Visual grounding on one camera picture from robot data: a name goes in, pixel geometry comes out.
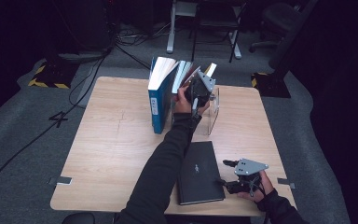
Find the gray carpet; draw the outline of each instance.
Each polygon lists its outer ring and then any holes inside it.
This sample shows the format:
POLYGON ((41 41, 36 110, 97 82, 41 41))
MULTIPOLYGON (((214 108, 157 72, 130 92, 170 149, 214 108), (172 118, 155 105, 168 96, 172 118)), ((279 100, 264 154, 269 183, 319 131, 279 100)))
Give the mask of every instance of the gray carpet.
MULTIPOLYGON (((166 35, 122 48, 147 63, 157 56, 190 60, 191 40, 187 35, 187 30, 176 33, 173 54, 165 52, 166 35)), ((247 51, 257 37, 258 34, 253 33, 240 35, 240 60, 228 63, 229 49, 206 46, 197 49, 194 63, 204 68, 209 63, 216 63, 213 77, 217 84, 251 87, 253 72, 272 71, 268 60, 273 49, 258 49, 254 54, 247 51)), ((18 80, 21 91, 0 108, 0 167, 52 124, 49 117, 71 108, 69 98, 72 102, 80 99, 90 84, 81 81, 90 74, 94 63, 79 67, 71 90, 28 87, 42 62, 37 62, 32 71, 18 80)), ((97 76, 100 75, 148 78, 148 70, 114 49, 104 60, 97 76)), ((310 223, 350 223, 340 186, 310 125, 312 99, 292 74, 286 76, 285 82, 291 99, 263 97, 262 100, 284 169, 297 187, 293 194, 298 211, 310 223)), ((87 99, 85 97, 81 104, 86 105, 87 99)), ((60 175, 83 113, 82 108, 73 109, 60 128, 52 127, 3 170, 0 174, 0 223, 61 223, 67 215, 74 213, 50 208, 54 187, 47 181, 60 175)), ((94 212, 94 215, 97 223, 112 222, 111 213, 94 212)), ((262 223, 262 218, 253 217, 252 221, 262 223)))

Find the book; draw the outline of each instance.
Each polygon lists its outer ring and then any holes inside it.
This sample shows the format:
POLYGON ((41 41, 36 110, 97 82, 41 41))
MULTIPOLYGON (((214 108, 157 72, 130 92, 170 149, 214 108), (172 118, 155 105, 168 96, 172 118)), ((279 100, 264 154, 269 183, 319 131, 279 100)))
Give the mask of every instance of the book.
POLYGON ((188 71, 191 70, 192 65, 193 65, 192 62, 187 62, 187 61, 179 62, 175 79, 173 80, 173 84, 172 84, 172 94, 177 94, 178 89, 181 87, 183 78, 186 76, 188 71))
POLYGON ((191 73, 186 74, 185 78, 182 80, 181 87, 186 87, 190 85, 191 79, 197 74, 201 67, 197 67, 191 73))
POLYGON ((215 63, 211 63, 204 72, 205 76, 211 77, 214 72, 214 69, 216 69, 216 66, 217 65, 215 63))
POLYGON ((148 93, 154 133, 162 133, 171 108, 171 90, 178 62, 175 59, 157 57, 152 62, 148 93))
POLYGON ((219 179, 213 143, 191 143, 177 179, 179 204, 224 200, 226 196, 223 186, 218 182, 219 179))

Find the chair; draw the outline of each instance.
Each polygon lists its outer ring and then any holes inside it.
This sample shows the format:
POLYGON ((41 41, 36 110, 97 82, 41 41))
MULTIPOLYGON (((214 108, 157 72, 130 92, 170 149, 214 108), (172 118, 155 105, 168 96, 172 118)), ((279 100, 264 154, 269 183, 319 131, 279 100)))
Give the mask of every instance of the chair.
POLYGON ((196 51, 197 44, 220 44, 225 45, 223 42, 227 40, 228 43, 226 45, 231 46, 231 55, 229 61, 232 61, 232 56, 234 54, 234 49, 237 44, 238 39, 238 29, 240 27, 240 16, 243 12, 243 8, 241 12, 237 16, 235 10, 231 4, 228 4, 225 1, 199 1, 196 9, 196 16, 194 19, 193 28, 190 31, 189 38, 194 32, 194 40, 193 40, 193 51, 191 54, 191 62, 194 61, 194 54, 196 51), (200 29, 204 30, 212 30, 216 32, 227 32, 222 40, 215 42, 202 42, 199 41, 198 32, 200 29), (229 36, 229 33, 232 32, 234 40, 232 40, 229 36))
POLYGON ((95 217, 90 212, 74 213, 67 216, 62 224, 95 224, 95 217))
POLYGON ((249 51, 253 53, 256 48, 270 48, 278 46, 300 17, 300 10, 305 5, 306 3, 298 3, 292 7, 287 3, 278 2, 266 7, 262 11, 260 38, 266 38, 265 32, 270 32, 276 35, 278 40, 253 43, 249 48, 249 51))

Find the wooden table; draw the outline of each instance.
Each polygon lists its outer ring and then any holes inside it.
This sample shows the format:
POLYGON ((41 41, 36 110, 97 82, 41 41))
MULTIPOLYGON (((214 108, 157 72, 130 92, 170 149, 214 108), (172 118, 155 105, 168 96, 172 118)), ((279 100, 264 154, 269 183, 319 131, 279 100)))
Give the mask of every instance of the wooden table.
MULTIPOLYGON (((193 141, 213 141, 220 175, 237 180, 234 168, 223 160, 259 161, 280 195, 295 205, 292 191, 277 183, 286 178, 269 121, 256 89, 215 86, 220 91, 220 110, 210 135, 206 118, 193 141)), ((154 134, 151 125, 147 80, 119 77, 98 78, 62 170, 73 178, 71 185, 58 185, 51 199, 56 210, 119 212, 126 206, 147 159, 170 129, 154 134)), ((176 187, 167 214, 262 216, 255 204, 225 190, 221 202, 178 205, 176 187)))

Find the black sleeve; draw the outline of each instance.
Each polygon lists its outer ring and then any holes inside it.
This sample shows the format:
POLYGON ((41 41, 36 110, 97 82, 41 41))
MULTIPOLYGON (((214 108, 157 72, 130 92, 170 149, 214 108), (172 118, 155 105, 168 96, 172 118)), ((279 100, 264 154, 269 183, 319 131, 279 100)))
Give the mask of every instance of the black sleeve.
POLYGON ((289 200, 278 195, 276 189, 256 204, 260 211, 266 212, 266 216, 270 218, 272 224, 309 223, 302 219, 289 200))
POLYGON ((172 128, 147 161, 118 223, 166 223, 164 212, 193 130, 201 119, 193 120, 190 114, 174 114, 173 117, 172 128))

